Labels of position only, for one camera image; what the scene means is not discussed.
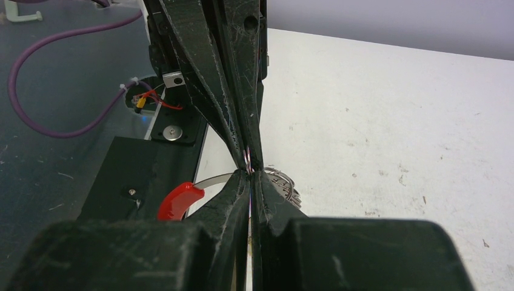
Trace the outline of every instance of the red plastic grip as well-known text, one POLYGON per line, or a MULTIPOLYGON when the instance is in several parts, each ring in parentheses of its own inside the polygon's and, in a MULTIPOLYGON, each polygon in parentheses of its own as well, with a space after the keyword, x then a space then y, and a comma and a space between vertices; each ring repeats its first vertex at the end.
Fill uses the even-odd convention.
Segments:
POLYGON ((191 182, 180 184, 164 198, 157 213, 157 220, 182 220, 187 209, 204 195, 205 191, 196 188, 191 182))

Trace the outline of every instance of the pale green clamp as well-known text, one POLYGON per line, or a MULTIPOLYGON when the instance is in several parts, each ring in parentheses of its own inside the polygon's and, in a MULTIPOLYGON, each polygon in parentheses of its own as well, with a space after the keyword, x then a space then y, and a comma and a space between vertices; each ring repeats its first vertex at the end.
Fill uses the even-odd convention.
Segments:
POLYGON ((43 16, 41 15, 41 12, 36 12, 36 14, 32 15, 24 15, 19 16, 18 15, 18 3, 4 0, 5 2, 5 15, 7 17, 7 20, 10 22, 25 22, 25 21, 32 21, 32 20, 43 20, 43 16))

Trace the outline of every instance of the scratched white tabletop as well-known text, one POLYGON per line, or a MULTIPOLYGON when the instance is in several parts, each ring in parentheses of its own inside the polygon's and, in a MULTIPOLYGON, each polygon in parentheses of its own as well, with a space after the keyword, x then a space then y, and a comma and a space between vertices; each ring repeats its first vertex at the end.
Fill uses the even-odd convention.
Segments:
MULTIPOLYGON (((514 62, 280 30, 269 55, 264 161, 305 214, 437 222, 478 290, 512 290, 514 62)), ((210 130, 197 181, 234 169, 210 130)))

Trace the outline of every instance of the hole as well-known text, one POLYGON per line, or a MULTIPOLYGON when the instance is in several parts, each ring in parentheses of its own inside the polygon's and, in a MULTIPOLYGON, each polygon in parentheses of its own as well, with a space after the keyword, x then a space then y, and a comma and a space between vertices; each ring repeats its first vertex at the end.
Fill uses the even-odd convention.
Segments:
POLYGON ((249 33, 256 33, 259 21, 253 15, 250 15, 244 20, 244 29, 249 33))

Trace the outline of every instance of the gray wall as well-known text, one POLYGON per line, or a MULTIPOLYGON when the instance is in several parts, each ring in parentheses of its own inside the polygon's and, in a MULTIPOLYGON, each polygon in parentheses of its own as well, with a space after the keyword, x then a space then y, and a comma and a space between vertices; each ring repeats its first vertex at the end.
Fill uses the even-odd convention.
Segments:
POLYGON ((268 0, 271 28, 514 60, 514 0, 268 0))

